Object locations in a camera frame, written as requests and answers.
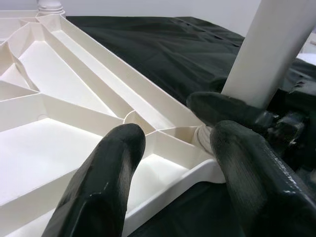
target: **tray compartment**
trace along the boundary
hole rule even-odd
[[[160,131],[147,135],[143,159],[132,178],[122,236],[201,181],[225,182],[213,156]]]
[[[124,124],[126,123],[135,123],[139,125],[144,131],[145,135],[154,132],[155,129],[146,122],[136,111],[130,112],[124,119]]]
[[[41,24],[28,23],[12,35],[8,44],[16,61],[42,93],[115,117],[115,112],[124,117],[132,111]]]
[[[162,129],[160,131],[172,137],[178,138],[181,141],[192,144],[193,136],[196,129],[197,129],[196,126],[192,126],[192,127],[174,127],[174,128]]]
[[[36,18],[0,18],[0,44],[27,22],[36,22]]]
[[[0,101],[8,100],[15,97],[36,94],[36,91],[28,90],[0,80]]]
[[[16,58],[12,55],[7,42],[0,45],[0,80],[8,83],[24,87],[26,89],[36,88],[27,83],[27,75],[18,70],[20,67],[19,62],[16,64]]]
[[[53,209],[75,170],[123,120],[42,94],[2,101],[0,111],[4,236]]]
[[[188,108],[66,19],[48,15],[37,20],[155,129],[202,124]]]
[[[54,210],[55,209],[45,213],[44,215],[15,230],[5,237],[40,237],[43,234],[51,216],[53,215]]]

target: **black mechanical part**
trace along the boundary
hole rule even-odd
[[[222,121],[210,141],[247,237],[316,236],[313,195],[262,136]]]
[[[276,126],[268,129],[267,140],[274,150],[283,156],[288,148],[295,147],[305,129],[306,116],[289,112],[277,121]]]
[[[300,149],[294,151],[294,156],[303,159],[303,167],[312,171],[316,169],[316,111],[309,113],[306,129],[300,139]]]
[[[316,111],[316,82],[303,79],[286,96],[286,104],[305,113]]]
[[[136,124],[112,129],[74,174],[42,237],[119,237],[145,149]]]
[[[187,106],[208,126],[232,120],[263,135],[278,118],[278,115],[216,92],[193,93],[187,99]]]

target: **white wall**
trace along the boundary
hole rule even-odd
[[[261,0],[193,0],[192,16],[245,36]]]
[[[61,0],[67,15],[194,16],[246,35],[261,0]],[[0,10],[32,10],[36,0],[0,0]]]

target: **white cylindrical leg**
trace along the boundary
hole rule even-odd
[[[222,93],[266,108],[316,24],[316,0],[262,0]]]
[[[65,11],[59,0],[37,0],[40,15],[61,14],[65,16]]]

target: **white pipe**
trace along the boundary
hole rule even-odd
[[[266,108],[316,24],[316,0],[262,0],[222,93]]]
[[[65,16],[65,11],[59,0],[37,0],[40,15],[61,14]]]

